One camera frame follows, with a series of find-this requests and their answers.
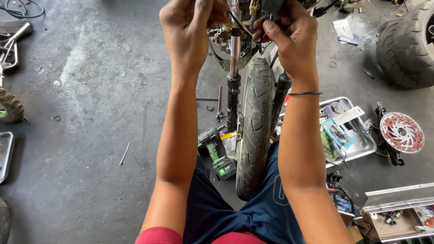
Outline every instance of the metal tray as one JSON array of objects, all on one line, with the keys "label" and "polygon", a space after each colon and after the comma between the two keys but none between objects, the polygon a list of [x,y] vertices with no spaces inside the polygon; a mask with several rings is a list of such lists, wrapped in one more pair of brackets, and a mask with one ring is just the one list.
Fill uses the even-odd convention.
[{"label": "metal tray", "polygon": [[6,180],[12,159],[15,137],[12,132],[0,132],[0,183]]},{"label": "metal tray", "polygon": [[[338,98],[334,98],[331,100],[327,100],[324,102],[320,102],[319,106],[324,107],[325,105],[330,105],[332,102],[339,102],[339,100],[341,100],[341,99],[346,100],[348,102],[348,104],[350,104],[350,107],[354,108],[351,101],[348,98],[343,97],[343,96],[338,97]],[[348,136],[354,140],[354,145],[352,145],[347,150],[347,157],[345,159],[346,162],[353,160],[355,158],[360,158],[362,156],[368,155],[368,154],[373,153],[377,150],[377,144],[374,142],[372,137],[368,133],[366,133],[362,119],[360,117],[354,119],[353,125],[356,127],[356,129],[357,129],[357,131],[359,131],[359,133],[357,133],[353,130],[347,130],[345,127],[342,127],[342,129],[345,130],[345,132],[348,134]],[[326,163],[325,167],[329,168],[329,167],[332,167],[335,165],[340,165],[341,163],[343,163],[343,161],[341,158],[339,158],[336,161],[334,161],[333,163]]]}]

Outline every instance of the cordless drill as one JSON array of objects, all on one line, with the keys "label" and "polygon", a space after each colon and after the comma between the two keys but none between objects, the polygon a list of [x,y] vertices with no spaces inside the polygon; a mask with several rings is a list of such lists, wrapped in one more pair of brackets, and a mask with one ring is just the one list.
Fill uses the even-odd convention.
[{"label": "cordless drill", "polygon": [[225,128],[224,125],[219,128],[209,128],[197,137],[197,148],[207,148],[213,161],[213,170],[217,177],[224,181],[237,173],[237,167],[232,159],[227,156],[219,157],[217,154],[217,140],[220,138],[219,131]]}]

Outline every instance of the motorcycle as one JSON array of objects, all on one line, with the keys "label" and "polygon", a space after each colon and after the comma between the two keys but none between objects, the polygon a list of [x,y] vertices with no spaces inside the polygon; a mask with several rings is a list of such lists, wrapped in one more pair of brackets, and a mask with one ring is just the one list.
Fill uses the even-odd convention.
[{"label": "motorcycle", "polygon": [[[262,55],[268,47],[255,40],[253,23],[259,18],[275,20],[284,0],[228,0],[232,21],[220,24],[217,29],[207,30],[210,50],[220,66],[228,71],[227,86],[227,129],[236,132],[238,197],[247,201],[255,193],[263,179],[270,137],[274,133],[279,113],[291,80],[286,72],[274,84],[273,98],[271,68],[278,58],[274,55],[271,65],[263,58],[252,57],[259,51]],[[324,15],[339,0],[333,0],[325,7],[318,7],[324,0],[299,0],[303,7],[316,18]],[[223,59],[215,52],[214,46],[230,55]],[[241,76],[239,70],[247,66],[244,103],[239,111]]]}]

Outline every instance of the red shirt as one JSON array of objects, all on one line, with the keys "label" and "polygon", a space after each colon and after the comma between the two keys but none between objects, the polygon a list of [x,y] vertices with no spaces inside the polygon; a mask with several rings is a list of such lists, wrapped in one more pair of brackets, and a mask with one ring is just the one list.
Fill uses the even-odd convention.
[{"label": "red shirt", "polygon": [[[152,227],[137,237],[135,244],[182,244],[182,237],[167,227]],[[230,232],[219,236],[211,244],[266,244],[248,231]]]}]

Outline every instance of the hand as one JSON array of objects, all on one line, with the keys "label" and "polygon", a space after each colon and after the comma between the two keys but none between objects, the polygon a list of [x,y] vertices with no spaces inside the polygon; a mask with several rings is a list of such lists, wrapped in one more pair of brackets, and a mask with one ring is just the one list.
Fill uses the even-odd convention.
[{"label": "hand", "polygon": [[208,53],[207,27],[229,22],[225,0],[171,0],[160,11],[172,72],[198,76]]},{"label": "hand", "polygon": [[279,48],[279,60],[297,92],[318,90],[316,69],[317,21],[297,0],[286,0],[276,22],[259,18],[253,25],[264,30],[263,42],[273,41]]}]

